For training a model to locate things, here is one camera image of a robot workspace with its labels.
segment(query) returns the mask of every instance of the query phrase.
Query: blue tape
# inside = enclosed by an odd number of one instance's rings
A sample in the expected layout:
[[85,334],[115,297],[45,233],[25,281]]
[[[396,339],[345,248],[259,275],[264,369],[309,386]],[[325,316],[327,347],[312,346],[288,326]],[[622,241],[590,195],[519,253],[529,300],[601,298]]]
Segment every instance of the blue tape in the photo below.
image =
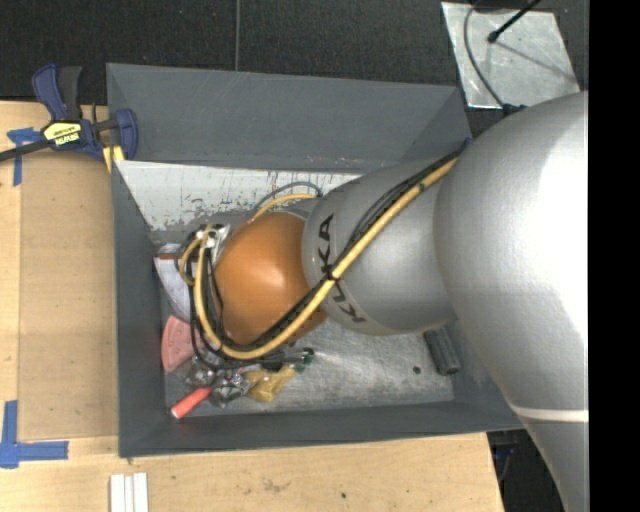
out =
[[[7,132],[9,140],[15,144],[16,147],[22,146],[26,142],[38,142],[42,140],[42,135],[33,128],[19,128],[18,130],[9,130]],[[17,156],[13,164],[13,186],[16,187],[22,183],[22,157]]]
[[15,469],[22,461],[66,460],[69,441],[43,443],[18,443],[18,402],[12,400],[4,404],[2,422],[2,443],[0,443],[0,468]]

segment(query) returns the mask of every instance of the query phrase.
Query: yellow clamp label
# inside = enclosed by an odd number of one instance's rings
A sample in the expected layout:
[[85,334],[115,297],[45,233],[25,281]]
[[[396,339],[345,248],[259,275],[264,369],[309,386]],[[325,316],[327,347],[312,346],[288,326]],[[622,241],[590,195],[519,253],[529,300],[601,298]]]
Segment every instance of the yellow clamp label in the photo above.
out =
[[53,123],[44,129],[42,135],[56,146],[64,146],[70,142],[80,140],[82,126],[78,123]]

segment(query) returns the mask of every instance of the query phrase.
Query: black floor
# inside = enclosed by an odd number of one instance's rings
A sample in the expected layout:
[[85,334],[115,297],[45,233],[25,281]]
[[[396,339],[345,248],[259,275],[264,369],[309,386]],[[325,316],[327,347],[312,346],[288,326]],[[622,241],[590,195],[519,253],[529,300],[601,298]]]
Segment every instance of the black floor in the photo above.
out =
[[[524,3],[478,0],[476,5]],[[83,66],[80,100],[98,104],[107,101],[106,62],[460,86],[441,5],[434,0],[0,4],[3,99],[31,99],[31,75],[50,62]],[[554,13],[578,84],[588,89],[588,0],[542,0],[536,9]],[[502,114],[469,109],[468,118],[477,136]],[[491,434],[490,440],[498,445],[507,512],[562,510],[526,432]]]

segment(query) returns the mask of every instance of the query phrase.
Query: pink eraser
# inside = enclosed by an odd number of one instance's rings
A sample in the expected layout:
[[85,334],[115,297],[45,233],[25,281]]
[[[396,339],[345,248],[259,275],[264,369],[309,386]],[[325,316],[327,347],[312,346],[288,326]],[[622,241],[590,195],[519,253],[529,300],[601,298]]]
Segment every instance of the pink eraser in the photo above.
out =
[[[196,330],[196,343],[202,347],[200,334]],[[191,332],[189,324],[171,315],[162,333],[162,343],[160,346],[162,366],[164,371],[169,373],[193,356],[193,346],[191,345]]]

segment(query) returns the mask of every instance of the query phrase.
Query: clamp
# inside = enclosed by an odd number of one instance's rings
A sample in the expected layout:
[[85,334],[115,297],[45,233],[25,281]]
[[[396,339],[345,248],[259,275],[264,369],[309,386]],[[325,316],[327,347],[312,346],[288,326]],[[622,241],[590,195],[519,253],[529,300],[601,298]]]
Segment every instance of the clamp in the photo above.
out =
[[104,162],[105,145],[99,133],[115,128],[119,131],[119,144],[125,158],[134,157],[138,147],[138,128],[133,111],[117,110],[115,119],[100,123],[96,123],[95,119],[83,119],[78,104],[81,72],[80,66],[58,68],[56,64],[48,64],[36,71],[31,80],[33,92],[49,111],[51,121],[40,130],[42,140],[3,151],[0,161],[50,148],[54,151],[73,151]]

